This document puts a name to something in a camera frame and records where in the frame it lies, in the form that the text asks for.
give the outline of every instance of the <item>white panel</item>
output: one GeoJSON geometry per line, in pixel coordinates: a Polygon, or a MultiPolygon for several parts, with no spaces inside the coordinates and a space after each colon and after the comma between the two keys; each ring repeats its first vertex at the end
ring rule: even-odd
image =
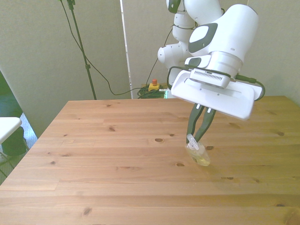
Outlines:
{"type": "MultiPolygon", "coordinates": [[[[76,0],[74,7],[86,55],[115,92],[129,90],[120,1],[76,0]]],[[[67,101],[93,99],[83,56],[57,0],[0,1],[0,70],[37,136],[67,101]]],[[[105,80],[93,69],[91,74],[98,99],[130,97],[113,96],[105,80]]]]}

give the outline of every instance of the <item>small transparent object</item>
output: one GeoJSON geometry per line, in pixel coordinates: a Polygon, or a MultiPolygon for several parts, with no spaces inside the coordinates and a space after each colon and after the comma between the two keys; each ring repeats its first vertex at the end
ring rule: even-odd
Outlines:
{"type": "Polygon", "coordinates": [[[197,143],[191,134],[187,135],[187,139],[189,143],[186,145],[186,149],[192,159],[199,165],[208,166],[210,158],[205,147],[200,142],[197,143]]]}

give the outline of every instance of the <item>white chair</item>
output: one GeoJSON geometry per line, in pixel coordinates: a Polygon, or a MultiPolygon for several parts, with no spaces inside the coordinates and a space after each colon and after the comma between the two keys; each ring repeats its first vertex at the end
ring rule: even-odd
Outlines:
{"type": "MultiPolygon", "coordinates": [[[[21,124],[22,121],[18,117],[0,117],[0,144],[2,144],[9,136],[11,136],[20,127],[21,124]]],[[[2,152],[0,152],[0,154],[4,158],[6,158],[6,156],[2,152]]],[[[6,160],[14,169],[14,166],[10,163],[10,161],[7,158],[6,160]]],[[[7,175],[2,170],[0,170],[0,173],[7,177],[7,175]]]]}

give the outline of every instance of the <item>black cable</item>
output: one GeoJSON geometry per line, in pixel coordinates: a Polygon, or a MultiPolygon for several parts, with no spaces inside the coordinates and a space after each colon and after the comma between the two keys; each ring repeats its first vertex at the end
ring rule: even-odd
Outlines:
{"type": "Polygon", "coordinates": [[[173,24],[173,26],[178,27],[178,28],[183,29],[183,30],[194,30],[194,28],[183,28],[183,27],[180,27],[180,26],[175,25],[175,24],[173,24]]]}
{"type": "MultiPolygon", "coordinates": [[[[167,43],[167,40],[168,40],[168,38],[169,38],[169,36],[170,36],[170,34],[171,34],[172,30],[173,30],[173,28],[170,30],[170,32],[169,32],[169,34],[168,34],[167,38],[165,39],[164,46],[165,46],[165,44],[167,43]]],[[[146,82],[146,86],[148,85],[149,78],[150,78],[150,76],[151,76],[151,73],[152,73],[152,71],[153,71],[153,69],[154,69],[154,67],[155,67],[155,65],[156,65],[156,63],[157,63],[157,62],[158,62],[158,58],[156,59],[156,61],[155,61],[154,65],[153,65],[153,67],[152,67],[152,69],[151,69],[151,71],[150,71],[150,74],[149,74],[149,76],[148,76],[148,79],[147,79],[147,82],[146,82]]]]}
{"type": "Polygon", "coordinates": [[[0,170],[0,172],[7,178],[7,175],[2,170],[0,170]]]}
{"type": "Polygon", "coordinates": [[[171,90],[171,88],[172,88],[172,85],[170,85],[170,83],[169,83],[169,76],[170,76],[171,70],[174,69],[174,68],[176,68],[176,69],[182,69],[182,70],[186,70],[186,71],[189,70],[189,69],[186,68],[186,67],[171,67],[171,68],[169,69],[169,73],[168,73],[168,76],[167,76],[167,86],[168,86],[168,88],[169,88],[170,90],[171,90]]]}
{"type": "Polygon", "coordinates": [[[4,157],[6,159],[6,161],[10,164],[10,166],[14,169],[15,167],[11,164],[9,159],[2,152],[0,152],[0,154],[2,155],[2,157],[4,157]]]}
{"type": "Polygon", "coordinates": [[[260,83],[259,81],[257,81],[255,78],[249,78],[249,77],[237,74],[235,79],[240,80],[240,81],[246,81],[249,83],[257,83],[262,87],[262,93],[261,93],[260,97],[255,101],[261,100],[266,93],[266,88],[264,87],[264,85],[262,83],[260,83]]]}
{"type": "MultiPolygon", "coordinates": [[[[67,12],[66,12],[66,9],[65,9],[65,6],[64,6],[64,4],[62,3],[62,0],[60,0],[60,2],[61,2],[61,4],[62,4],[62,7],[63,7],[63,9],[64,9],[64,11],[65,11],[65,15],[66,15],[66,17],[67,17],[67,22],[68,22],[68,24],[69,24],[69,28],[70,28],[70,31],[71,31],[71,34],[72,34],[72,37],[73,37],[73,39],[75,40],[75,42],[76,42],[76,44],[78,45],[78,47],[79,47],[79,49],[81,50],[81,52],[84,54],[84,52],[83,52],[83,50],[81,49],[81,47],[80,47],[80,45],[78,44],[78,42],[77,42],[77,40],[76,40],[76,38],[75,38],[75,36],[74,36],[74,34],[73,34],[73,31],[72,31],[72,28],[71,28],[71,24],[70,24],[70,21],[69,21],[69,17],[68,17],[68,15],[67,15],[67,12]]],[[[136,90],[136,89],[141,89],[141,88],[133,88],[133,89],[131,89],[131,90],[129,90],[129,91],[126,91],[126,92],[124,92],[124,93],[121,93],[121,94],[115,94],[113,91],[112,91],[112,89],[111,89],[111,86],[110,86],[110,83],[109,83],[109,81],[106,79],[106,77],[91,63],[91,61],[88,59],[88,57],[85,55],[85,58],[86,58],[86,60],[90,63],[90,65],[106,80],[106,82],[107,82],[107,84],[108,84],[108,87],[109,87],[109,90],[110,90],[110,92],[113,94],[113,95],[124,95],[124,94],[126,94],[126,93],[128,93],[128,92],[131,92],[132,90],[136,90]]]]}
{"type": "Polygon", "coordinates": [[[262,83],[260,83],[259,81],[256,81],[255,83],[259,84],[261,87],[262,87],[262,93],[260,95],[260,97],[255,100],[255,101],[258,101],[258,100],[261,100],[263,98],[263,96],[265,95],[266,93],[266,88],[264,87],[264,85],[262,83]]]}

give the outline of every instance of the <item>wooden table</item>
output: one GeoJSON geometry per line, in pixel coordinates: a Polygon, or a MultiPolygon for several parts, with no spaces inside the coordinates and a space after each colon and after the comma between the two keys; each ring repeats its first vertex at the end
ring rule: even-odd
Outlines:
{"type": "Polygon", "coordinates": [[[265,97],[247,121],[217,113],[203,167],[184,148],[192,106],[68,102],[0,186],[0,224],[299,225],[300,108],[265,97]]]}

